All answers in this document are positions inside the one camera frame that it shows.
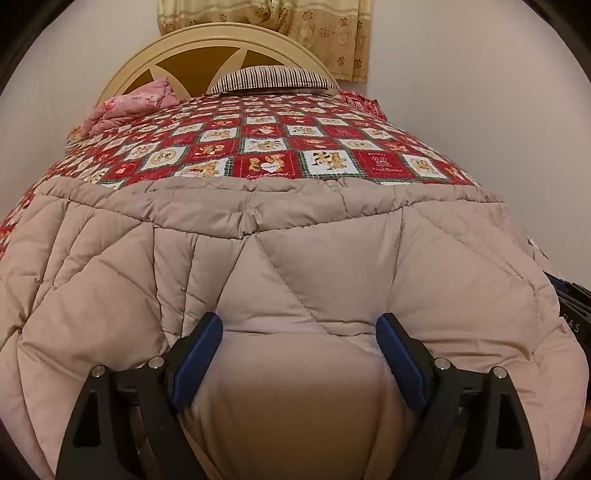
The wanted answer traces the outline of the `beige quilted puffer jacket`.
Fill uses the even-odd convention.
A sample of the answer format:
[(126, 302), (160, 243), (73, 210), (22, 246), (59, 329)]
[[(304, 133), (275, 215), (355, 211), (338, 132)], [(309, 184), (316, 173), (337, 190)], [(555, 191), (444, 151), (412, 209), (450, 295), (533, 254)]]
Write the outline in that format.
[(58, 177), (1, 261), (1, 419), (50, 479), (90, 370), (141, 366), (215, 312), (221, 347), (182, 414), (209, 474), (384, 479), (414, 426), (375, 338), (391, 312), (459, 368), (508, 370), (553, 479), (588, 366), (552, 272), (473, 186)]

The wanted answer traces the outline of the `red patterned cloth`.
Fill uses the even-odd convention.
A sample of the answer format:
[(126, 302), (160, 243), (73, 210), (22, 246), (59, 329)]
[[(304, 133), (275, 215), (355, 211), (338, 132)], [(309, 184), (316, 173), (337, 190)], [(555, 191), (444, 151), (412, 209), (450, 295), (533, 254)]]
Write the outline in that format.
[(339, 92), (339, 99), (345, 103), (348, 103), (349, 105), (352, 105), (360, 111), (372, 114), (384, 121), (388, 120), (379, 102), (377, 102), (375, 99), (370, 99), (360, 93), (349, 92), (345, 90)]

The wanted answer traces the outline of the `red patchwork teddy bedspread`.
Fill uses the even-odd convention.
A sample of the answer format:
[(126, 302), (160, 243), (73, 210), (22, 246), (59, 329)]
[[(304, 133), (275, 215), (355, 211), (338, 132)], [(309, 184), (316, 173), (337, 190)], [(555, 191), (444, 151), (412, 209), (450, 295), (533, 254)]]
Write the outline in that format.
[(92, 137), (73, 132), (43, 177), (56, 176), (111, 189), (169, 177), (475, 182), (414, 135), (324, 94), (204, 95)]

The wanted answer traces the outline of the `pink folded blanket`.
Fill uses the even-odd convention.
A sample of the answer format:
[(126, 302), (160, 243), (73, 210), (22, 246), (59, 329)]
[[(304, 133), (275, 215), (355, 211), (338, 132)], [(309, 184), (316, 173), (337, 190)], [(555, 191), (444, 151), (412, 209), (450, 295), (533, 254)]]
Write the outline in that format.
[(167, 78), (154, 80), (128, 94), (100, 102), (80, 126), (79, 136), (88, 138), (120, 127), (142, 116), (175, 107), (179, 100)]

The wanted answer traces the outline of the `beige window curtain right panel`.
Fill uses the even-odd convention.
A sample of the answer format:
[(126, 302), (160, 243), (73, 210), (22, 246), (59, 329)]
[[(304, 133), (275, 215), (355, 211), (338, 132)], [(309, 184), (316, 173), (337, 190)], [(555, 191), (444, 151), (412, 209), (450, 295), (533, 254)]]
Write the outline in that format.
[(270, 12), (270, 29), (308, 49), (336, 80), (367, 82), (372, 1), (273, 1)]

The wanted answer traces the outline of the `beige window curtain panel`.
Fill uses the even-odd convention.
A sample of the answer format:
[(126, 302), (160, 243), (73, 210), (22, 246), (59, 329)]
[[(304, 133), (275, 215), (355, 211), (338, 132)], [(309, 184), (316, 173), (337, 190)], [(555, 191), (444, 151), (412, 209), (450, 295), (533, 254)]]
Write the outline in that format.
[(156, 20), (162, 35), (207, 23), (264, 26), (279, 15), (280, 1), (161, 0)]
[(308, 49), (336, 80), (367, 82), (372, 1), (273, 1), (270, 12), (270, 29)]

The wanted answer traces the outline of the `cream wooden headboard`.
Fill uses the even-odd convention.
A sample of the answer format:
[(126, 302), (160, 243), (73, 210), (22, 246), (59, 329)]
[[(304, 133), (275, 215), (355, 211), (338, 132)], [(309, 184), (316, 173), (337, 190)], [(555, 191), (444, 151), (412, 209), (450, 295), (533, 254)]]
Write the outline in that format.
[(208, 93), (224, 75), (256, 65), (286, 65), (335, 77), (318, 57), (283, 34), (242, 23), (194, 25), (166, 34), (117, 71), (98, 101), (166, 78), (180, 100)]

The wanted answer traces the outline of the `striped pillow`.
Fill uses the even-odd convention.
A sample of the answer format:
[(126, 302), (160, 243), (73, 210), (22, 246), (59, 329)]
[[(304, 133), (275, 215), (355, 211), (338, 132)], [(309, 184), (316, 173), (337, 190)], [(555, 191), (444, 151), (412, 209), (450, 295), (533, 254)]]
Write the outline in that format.
[(211, 94), (271, 90), (338, 90), (339, 86), (310, 70), (259, 65), (230, 72), (211, 87)]

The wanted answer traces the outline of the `beige window curtain left panel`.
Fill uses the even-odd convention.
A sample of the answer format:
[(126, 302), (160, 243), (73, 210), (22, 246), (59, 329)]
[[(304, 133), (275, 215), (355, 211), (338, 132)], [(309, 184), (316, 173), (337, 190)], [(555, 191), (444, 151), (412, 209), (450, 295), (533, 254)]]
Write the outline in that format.
[(279, 15), (280, 1), (161, 0), (156, 20), (162, 35), (207, 23), (264, 26)]

